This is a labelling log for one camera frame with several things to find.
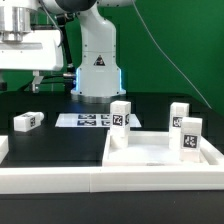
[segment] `warning label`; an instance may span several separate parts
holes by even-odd
[[[94,65],[95,66],[105,66],[105,63],[104,63],[103,58],[101,57],[101,55],[99,55],[99,57],[96,59]]]

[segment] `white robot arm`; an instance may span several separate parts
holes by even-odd
[[[63,67],[58,30],[31,30],[30,15],[43,3],[59,14],[87,10],[96,0],[0,1],[0,70],[53,70]]]
[[[53,14],[75,12],[82,30],[82,64],[76,72],[76,88],[71,91],[74,99],[109,102],[125,94],[116,64],[116,29],[100,16],[97,6],[130,4],[132,0],[0,1],[0,70],[61,70],[59,30],[32,30],[30,14],[41,6]]]

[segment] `black cable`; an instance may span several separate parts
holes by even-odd
[[[63,75],[48,75],[48,76],[44,76],[43,80],[53,79],[53,78],[63,78]],[[32,82],[33,82],[33,80],[26,83],[25,85],[21,86],[17,91],[22,91],[22,92],[25,91],[25,89],[28,88],[30,86],[30,84],[32,84]]]

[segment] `white rectangular base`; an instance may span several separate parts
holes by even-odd
[[[181,161],[180,152],[169,149],[168,132],[143,131],[131,131],[128,147],[123,149],[115,149],[111,146],[111,136],[108,131],[102,164],[103,166],[209,165],[202,152],[199,163]]]
[[[162,135],[153,138],[155,145],[167,141],[164,132],[138,132],[132,141],[146,144],[150,134]],[[1,168],[0,194],[224,190],[224,156],[204,138],[201,152],[205,160],[200,165]]]

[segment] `white platform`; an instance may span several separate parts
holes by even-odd
[[[140,141],[140,133],[135,133],[131,141]],[[141,134],[146,144],[150,134],[166,140],[168,133]],[[154,144],[161,144],[161,139],[155,138]],[[201,150],[205,160],[197,165],[1,168],[0,194],[224,190],[224,156],[203,138]]]

